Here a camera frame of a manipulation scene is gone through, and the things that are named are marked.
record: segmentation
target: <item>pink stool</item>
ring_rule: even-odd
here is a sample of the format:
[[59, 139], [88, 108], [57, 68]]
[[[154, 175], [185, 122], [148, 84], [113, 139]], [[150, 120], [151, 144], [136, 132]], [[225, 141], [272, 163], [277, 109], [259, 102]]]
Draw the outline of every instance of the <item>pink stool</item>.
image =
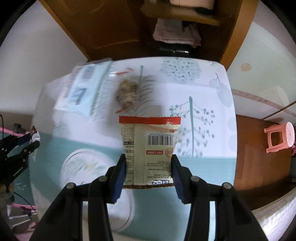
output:
[[[271, 134], [273, 132], [279, 132], [279, 131], [282, 133], [283, 143], [273, 146], [271, 143]], [[270, 126], [264, 129], [264, 132], [267, 133], [267, 141], [268, 141], [268, 148], [266, 149], [267, 153], [276, 152], [281, 149], [289, 148], [294, 144], [295, 132], [291, 122], [285, 122], [281, 125]]]

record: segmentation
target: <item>wooden cabinet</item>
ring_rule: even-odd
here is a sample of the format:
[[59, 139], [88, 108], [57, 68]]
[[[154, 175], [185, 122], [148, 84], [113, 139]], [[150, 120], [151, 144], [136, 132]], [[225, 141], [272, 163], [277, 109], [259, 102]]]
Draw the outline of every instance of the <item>wooden cabinet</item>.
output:
[[40, 0], [89, 60], [157, 55], [151, 51], [157, 18], [198, 22], [202, 46], [195, 58], [228, 69], [253, 20], [258, 0], [216, 0], [213, 16], [196, 14], [167, 0]]

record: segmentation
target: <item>silver bolt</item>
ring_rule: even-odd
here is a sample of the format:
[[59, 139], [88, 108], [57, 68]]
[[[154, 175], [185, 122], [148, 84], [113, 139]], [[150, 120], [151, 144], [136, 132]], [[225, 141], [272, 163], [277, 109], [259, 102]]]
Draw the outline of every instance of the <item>silver bolt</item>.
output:
[[193, 182], [198, 182], [199, 180], [200, 180], [200, 178], [198, 176], [191, 177], [191, 181], [193, 181]]
[[224, 183], [223, 186], [226, 188], [226, 189], [230, 189], [232, 186], [230, 183]]
[[107, 181], [107, 177], [106, 176], [100, 176], [99, 177], [99, 181], [100, 182], [106, 182]]
[[66, 188], [68, 188], [68, 189], [72, 189], [73, 187], [75, 187], [75, 184], [74, 183], [68, 183], [66, 185]]

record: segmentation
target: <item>beige container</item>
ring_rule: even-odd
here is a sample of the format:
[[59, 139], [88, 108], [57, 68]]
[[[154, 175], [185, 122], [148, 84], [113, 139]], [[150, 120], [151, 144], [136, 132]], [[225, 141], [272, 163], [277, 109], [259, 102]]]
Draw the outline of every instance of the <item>beige container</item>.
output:
[[214, 8], [215, 0], [170, 0], [172, 5], [179, 7], [204, 7], [209, 10]]

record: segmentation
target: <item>wire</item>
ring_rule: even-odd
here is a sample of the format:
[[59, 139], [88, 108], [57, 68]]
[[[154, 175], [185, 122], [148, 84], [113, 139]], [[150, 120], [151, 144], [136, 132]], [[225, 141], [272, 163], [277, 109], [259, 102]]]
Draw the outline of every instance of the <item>wire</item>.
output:
[[4, 139], [4, 122], [3, 122], [3, 116], [0, 114], [2, 119], [2, 139]]
[[22, 198], [22, 199], [24, 199], [24, 201], [26, 202], [26, 203], [28, 203], [30, 206], [31, 206], [31, 208], [36, 212], [36, 209], [35, 208], [33, 208], [33, 206], [23, 197], [23, 196], [21, 196], [21, 195], [19, 195], [19, 194], [17, 194], [16, 192], [13, 192], [15, 195], [17, 195], [17, 196], [19, 196], [20, 198]]

